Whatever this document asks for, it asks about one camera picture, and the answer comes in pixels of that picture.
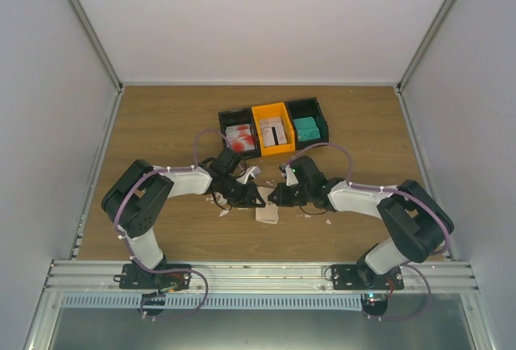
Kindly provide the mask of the beige card holder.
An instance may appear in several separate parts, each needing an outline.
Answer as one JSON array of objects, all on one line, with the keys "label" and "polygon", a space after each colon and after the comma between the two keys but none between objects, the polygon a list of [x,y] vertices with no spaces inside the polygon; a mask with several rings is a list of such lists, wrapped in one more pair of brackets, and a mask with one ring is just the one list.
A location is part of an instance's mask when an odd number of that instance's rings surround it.
[{"label": "beige card holder", "polygon": [[268,200],[268,196],[273,192],[273,189],[259,186],[258,192],[265,202],[265,207],[256,208],[255,220],[260,223],[277,224],[279,221],[278,207]]}]

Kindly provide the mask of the black bin with red cards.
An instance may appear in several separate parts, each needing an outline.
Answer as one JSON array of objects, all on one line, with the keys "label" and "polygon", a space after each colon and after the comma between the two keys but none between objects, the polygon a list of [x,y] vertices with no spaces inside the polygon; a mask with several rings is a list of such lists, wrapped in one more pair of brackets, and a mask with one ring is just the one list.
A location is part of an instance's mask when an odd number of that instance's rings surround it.
[{"label": "black bin with red cards", "polygon": [[258,131],[250,107],[219,112],[218,121],[231,149],[245,159],[261,156]]}]

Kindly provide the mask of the yellow bin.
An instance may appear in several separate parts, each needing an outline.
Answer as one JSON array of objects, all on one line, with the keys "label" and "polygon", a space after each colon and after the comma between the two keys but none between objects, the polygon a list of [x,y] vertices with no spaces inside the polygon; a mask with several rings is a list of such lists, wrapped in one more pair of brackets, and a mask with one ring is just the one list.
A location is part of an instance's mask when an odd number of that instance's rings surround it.
[{"label": "yellow bin", "polygon": [[252,115],[262,156],[272,156],[295,150],[293,124],[283,102],[253,106]]}]

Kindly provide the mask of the black bin with teal cards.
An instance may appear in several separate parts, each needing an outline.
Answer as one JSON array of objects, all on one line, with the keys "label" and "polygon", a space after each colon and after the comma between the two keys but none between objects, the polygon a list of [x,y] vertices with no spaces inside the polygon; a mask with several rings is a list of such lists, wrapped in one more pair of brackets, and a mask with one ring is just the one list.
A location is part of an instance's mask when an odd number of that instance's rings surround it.
[{"label": "black bin with teal cards", "polygon": [[290,100],[285,107],[293,124],[296,150],[329,141],[329,127],[317,98]]}]

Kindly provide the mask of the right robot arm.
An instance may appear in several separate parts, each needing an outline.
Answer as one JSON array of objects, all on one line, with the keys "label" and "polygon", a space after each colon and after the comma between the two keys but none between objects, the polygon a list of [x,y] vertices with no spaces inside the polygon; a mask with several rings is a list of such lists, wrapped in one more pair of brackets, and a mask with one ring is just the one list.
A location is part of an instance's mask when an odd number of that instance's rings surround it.
[{"label": "right robot arm", "polygon": [[414,180],[401,185],[374,186],[328,179],[308,156],[281,168],[285,182],[268,200],[281,207],[312,204],[331,212],[351,212],[383,222],[389,238],[370,248],[357,262],[357,280],[374,290],[386,274],[405,263],[422,263],[446,252],[454,224],[436,201]]}]

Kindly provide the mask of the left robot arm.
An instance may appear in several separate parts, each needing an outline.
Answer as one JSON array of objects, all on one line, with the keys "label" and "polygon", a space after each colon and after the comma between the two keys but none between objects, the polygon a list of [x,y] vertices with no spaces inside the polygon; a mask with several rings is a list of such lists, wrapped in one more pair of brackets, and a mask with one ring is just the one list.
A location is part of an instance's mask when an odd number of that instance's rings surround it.
[{"label": "left robot arm", "polygon": [[162,208],[170,198],[220,194],[227,205],[264,208],[267,204],[253,182],[259,169],[245,167],[235,176],[243,157],[224,148],[216,157],[184,168],[159,167],[136,160],[105,194],[101,208],[113,223],[118,238],[139,267],[138,278],[149,289],[164,284],[165,255],[154,233]]}]

